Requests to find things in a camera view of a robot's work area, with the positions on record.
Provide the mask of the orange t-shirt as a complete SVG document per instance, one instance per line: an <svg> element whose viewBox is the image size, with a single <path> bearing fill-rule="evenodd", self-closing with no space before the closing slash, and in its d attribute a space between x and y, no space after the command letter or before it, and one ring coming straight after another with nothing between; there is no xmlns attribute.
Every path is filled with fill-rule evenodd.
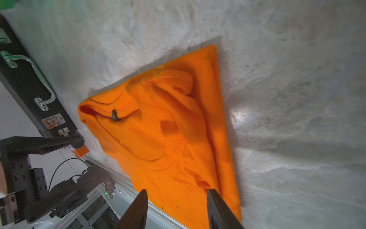
<svg viewBox="0 0 366 229"><path fill-rule="evenodd" d="M135 190L186 227L209 228L210 189L242 218L214 45L87 98L78 114Z"/></svg>

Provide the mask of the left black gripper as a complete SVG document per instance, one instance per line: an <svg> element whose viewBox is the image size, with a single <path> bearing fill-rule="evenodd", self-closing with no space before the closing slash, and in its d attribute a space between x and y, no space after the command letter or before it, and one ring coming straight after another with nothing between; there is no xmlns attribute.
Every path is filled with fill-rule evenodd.
<svg viewBox="0 0 366 229"><path fill-rule="evenodd" d="M42 168L31 168L28 155L45 155L72 146L84 146L80 134L49 137L14 136L1 140L3 177L7 191L1 193L2 225L22 221L34 223L43 216L63 218L88 200L88 195L101 184L100 173L92 169L77 179L71 178L53 187L47 193Z"/></svg>

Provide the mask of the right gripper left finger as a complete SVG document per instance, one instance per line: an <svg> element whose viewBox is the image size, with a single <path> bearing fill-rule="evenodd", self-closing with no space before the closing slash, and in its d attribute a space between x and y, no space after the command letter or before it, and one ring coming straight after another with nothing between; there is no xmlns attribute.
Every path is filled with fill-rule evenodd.
<svg viewBox="0 0 366 229"><path fill-rule="evenodd" d="M148 195L143 189L113 229L144 229L147 222Z"/></svg>

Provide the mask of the black hard case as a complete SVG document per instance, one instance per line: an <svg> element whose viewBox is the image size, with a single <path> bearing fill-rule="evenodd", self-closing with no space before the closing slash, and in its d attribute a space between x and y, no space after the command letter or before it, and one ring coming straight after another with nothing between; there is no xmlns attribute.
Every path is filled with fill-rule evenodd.
<svg viewBox="0 0 366 229"><path fill-rule="evenodd" d="M1 17L1 82L44 137L73 135L77 128L35 61Z"/></svg>

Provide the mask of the small orange object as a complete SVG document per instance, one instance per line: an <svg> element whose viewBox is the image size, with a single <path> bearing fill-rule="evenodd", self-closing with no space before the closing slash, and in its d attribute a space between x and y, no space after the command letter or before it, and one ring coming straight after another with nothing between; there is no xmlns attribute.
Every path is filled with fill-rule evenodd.
<svg viewBox="0 0 366 229"><path fill-rule="evenodd" d="M79 149L75 149L74 150L74 154L76 155L77 158L82 158L83 156L87 155L89 153L88 148L84 145Z"/></svg>

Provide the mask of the left green circuit board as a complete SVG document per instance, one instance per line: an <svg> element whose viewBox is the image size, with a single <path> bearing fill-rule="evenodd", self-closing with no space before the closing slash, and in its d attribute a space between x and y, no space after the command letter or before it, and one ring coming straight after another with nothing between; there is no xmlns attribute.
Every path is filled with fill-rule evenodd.
<svg viewBox="0 0 366 229"><path fill-rule="evenodd" d="M102 178L102 182L105 189L105 195L107 195L109 199L112 199L116 189L114 181L109 178Z"/></svg>

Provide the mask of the green plastic perforated basket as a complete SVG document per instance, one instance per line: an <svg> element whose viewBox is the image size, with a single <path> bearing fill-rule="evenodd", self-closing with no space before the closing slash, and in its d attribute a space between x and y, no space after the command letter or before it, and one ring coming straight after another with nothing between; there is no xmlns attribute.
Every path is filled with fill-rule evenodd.
<svg viewBox="0 0 366 229"><path fill-rule="evenodd" d="M0 0L0 11L13 9L18 0Z"/></svg>

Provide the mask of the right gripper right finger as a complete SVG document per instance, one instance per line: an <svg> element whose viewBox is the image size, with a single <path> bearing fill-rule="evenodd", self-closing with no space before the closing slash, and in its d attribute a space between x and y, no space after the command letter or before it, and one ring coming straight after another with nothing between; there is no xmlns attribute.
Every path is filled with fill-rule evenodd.
<svg viewBox="0 0 366 229"><path fill-rule="evenodd" d="M207 211L211 229L244 229L215 189L208 191Z"/></svg>

